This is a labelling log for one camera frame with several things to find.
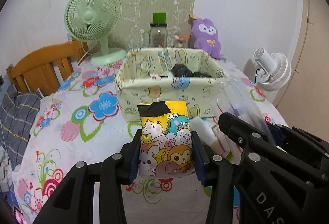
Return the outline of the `clear pack of cotton pads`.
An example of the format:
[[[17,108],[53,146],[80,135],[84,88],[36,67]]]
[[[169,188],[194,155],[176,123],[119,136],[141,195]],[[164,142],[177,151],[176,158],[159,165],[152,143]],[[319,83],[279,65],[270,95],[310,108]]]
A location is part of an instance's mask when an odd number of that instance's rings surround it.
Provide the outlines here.
[[[275,144],[260,109],[242,82],[234,78],[228,80],[208,101],[214,116],[210,120],[194,117],[190,125],[202,143],[215,154],[239,164],[244,140],[253,132],[259,133],[271,145]]]

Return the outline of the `yellow cartoon animal tissue pack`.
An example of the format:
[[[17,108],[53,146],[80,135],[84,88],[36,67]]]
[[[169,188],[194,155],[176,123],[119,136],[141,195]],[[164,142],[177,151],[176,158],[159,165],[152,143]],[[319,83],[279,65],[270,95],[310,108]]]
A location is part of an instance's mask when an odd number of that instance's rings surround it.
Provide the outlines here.
[[[193,168],[190,120],[184,101],[161,101],[137,105],[142,134],[139,174],[173,178]]]

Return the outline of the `white clip fan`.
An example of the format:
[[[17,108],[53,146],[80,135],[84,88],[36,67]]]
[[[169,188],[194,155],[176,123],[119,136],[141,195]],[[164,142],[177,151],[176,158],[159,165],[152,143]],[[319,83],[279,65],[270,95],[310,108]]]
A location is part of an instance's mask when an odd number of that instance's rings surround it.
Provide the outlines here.
[[[283,88],[291,77],[291,64],[288,58],[280,52],[268,53],[266,49],[259,48],[253,54],[258,65],[254,84],[267,92],[278,91]]]

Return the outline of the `black item in box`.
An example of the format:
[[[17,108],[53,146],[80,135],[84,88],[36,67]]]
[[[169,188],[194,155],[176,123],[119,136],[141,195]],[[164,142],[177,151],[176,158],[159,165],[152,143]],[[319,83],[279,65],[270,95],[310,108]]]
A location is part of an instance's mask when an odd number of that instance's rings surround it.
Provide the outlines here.
[[[187,78],[211,78],[207,73],[193,72],[189,70],[184,64],[175,64],[171,70],[175,77],[187,77]]]

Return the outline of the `grey plaid bedding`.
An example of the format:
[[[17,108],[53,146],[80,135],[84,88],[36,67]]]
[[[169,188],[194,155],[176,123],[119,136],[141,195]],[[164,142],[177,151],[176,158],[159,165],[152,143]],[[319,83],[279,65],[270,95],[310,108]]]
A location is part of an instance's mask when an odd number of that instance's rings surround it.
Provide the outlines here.
[[[41,98],[38,92],[22,93],[12,84],[1,101],[1,146],[13,169],[22,163]]]

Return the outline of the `purple plush bunny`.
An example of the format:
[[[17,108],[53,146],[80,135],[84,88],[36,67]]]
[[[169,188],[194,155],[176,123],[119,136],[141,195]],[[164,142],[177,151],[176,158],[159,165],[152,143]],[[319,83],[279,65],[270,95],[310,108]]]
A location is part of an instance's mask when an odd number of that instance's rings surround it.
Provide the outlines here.
[[[194,49],[203,50],[214,59],[219,60],[221,58],[218,30],[210,19],[194,19],[191,36]]]

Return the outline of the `pale green fabric storage box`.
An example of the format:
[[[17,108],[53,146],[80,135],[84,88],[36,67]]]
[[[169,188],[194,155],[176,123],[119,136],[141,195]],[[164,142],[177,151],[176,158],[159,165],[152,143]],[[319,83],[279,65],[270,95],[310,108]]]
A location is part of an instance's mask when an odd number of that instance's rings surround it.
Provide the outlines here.
[[[171,72],[175,64],[211,78],[175,77]],[[159,101],[185,101],[191,116],[210,118],[214,113],[208,99],[229,79],[219,62],[203,50],[143,48],[128,52],[115,76],[115,88],[127,122],[139,120],[138,104]]]

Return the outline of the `toothpick holder with orange lid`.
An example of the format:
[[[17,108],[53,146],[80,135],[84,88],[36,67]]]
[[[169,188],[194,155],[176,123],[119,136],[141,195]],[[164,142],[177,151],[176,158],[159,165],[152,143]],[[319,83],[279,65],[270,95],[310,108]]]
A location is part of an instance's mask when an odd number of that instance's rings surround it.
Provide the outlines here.
[[[173,47],[174,48],[188,48],[190,42],[190,36],[175,34],[173,36]]]

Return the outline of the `wooden bed headboard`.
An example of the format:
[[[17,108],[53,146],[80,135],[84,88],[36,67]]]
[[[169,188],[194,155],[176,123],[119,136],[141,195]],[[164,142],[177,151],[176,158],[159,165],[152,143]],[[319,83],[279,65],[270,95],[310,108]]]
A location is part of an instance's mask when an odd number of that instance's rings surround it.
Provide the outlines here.
[[[82,54],[87,48],[86,42],[73,39],[35,50],[7,68],[9,80],[23,93],[40,90],[44,95],[53,94],[60,86],[54,65],[66,80],[73,73],[71,59],[83,59]]]

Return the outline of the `glass jar with green lid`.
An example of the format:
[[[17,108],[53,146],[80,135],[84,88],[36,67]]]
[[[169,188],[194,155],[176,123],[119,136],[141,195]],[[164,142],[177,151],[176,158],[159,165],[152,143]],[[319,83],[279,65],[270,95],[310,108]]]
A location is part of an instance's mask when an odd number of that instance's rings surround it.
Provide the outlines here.
[[[143,33],[142,42],[144,47],[168,47],[166,13],[153,13],[153,22],[149,24],[149,30]]]

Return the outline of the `green printed cardboard sheet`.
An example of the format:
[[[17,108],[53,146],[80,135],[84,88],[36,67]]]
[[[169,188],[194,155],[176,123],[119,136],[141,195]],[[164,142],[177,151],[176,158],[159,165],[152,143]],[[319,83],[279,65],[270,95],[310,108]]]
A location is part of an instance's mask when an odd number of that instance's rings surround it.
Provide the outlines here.
[[[153,24],[167,25],[167,45],[174,36],[190,35],[195,0],[120,0],[122,13],[108,37],[110,46],[142,48],[148,46],[148,32]]]

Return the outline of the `green desk fan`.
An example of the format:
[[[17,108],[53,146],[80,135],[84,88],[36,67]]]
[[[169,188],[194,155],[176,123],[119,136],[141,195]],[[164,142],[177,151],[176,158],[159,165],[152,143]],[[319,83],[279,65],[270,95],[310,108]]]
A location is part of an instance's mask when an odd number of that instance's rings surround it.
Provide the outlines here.
[[[94,54],[92,65],[106,65],[125,58],[122,48],[110,46],[108,37],[117,26],[122,13],[120,0],[70,0],[64,21],[71,36],[81,42],[99,42],[100,51]]]

